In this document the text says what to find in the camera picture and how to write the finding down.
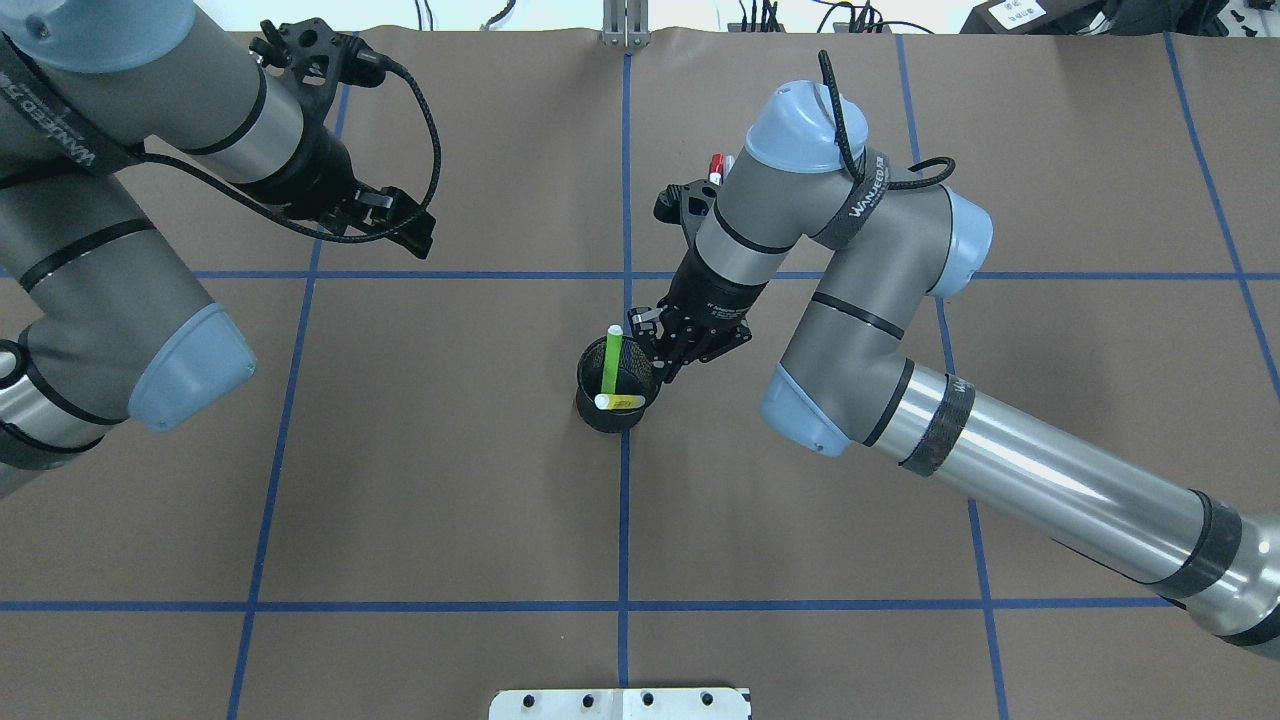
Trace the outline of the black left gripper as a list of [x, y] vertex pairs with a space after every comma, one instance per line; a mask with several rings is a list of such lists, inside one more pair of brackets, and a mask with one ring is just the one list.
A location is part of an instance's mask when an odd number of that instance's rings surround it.
[[419, 260], [433, 249], [435, 217], [401, 188], [357, 181], [346, 146], [325, 126], [303, 127], [291, 159], [265, 179], [265, 204], [333, 234], [379, 234]]

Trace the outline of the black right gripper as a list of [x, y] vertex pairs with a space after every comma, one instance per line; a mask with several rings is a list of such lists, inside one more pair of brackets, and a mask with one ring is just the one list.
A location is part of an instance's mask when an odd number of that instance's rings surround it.
[[684, 366], [749, 342], [751, 306], [751, 286], [727, 281], [689, 250], [657, 307], [628, 310], [630, 336], [640, 341], [655, 379], [673, 380]]

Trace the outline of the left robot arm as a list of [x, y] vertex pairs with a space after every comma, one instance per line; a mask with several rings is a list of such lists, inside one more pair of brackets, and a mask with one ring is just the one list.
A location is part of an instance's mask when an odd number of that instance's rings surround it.
[[[411, 72], [312, 18], [238, 42], [193, 1], [5, 1], [3, 269], [41, 309], [3, 337], [3, 495], [134, 420], [173, 430], [257, 360], [118, 176], [169, 167], [333, 243], [416, 258], [442, 143]], [[399, 77], [428, 127], [425, 196], [360, 181], [326, 127], [340, 86]]]

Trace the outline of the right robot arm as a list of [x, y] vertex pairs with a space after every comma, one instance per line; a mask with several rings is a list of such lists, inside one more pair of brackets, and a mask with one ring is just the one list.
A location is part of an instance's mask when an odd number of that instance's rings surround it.
[[948, 181], [905, 165], [832, 79], [781, 85], [735, 165], [663, 187], [654, 218], [685, 247], [630, 327], [652, 383], [753, 336], [748, 314], [794, 247], [829, 260], [763, 389], [765, 424], [814, 454], [870, 448], [1038, 530], [1185, 611], [1216, 639], [1277, 657], [1277, 518], [1188, 489], [1002, 402], [904, 348], [910, 323], [965, 290], [995, 238]]

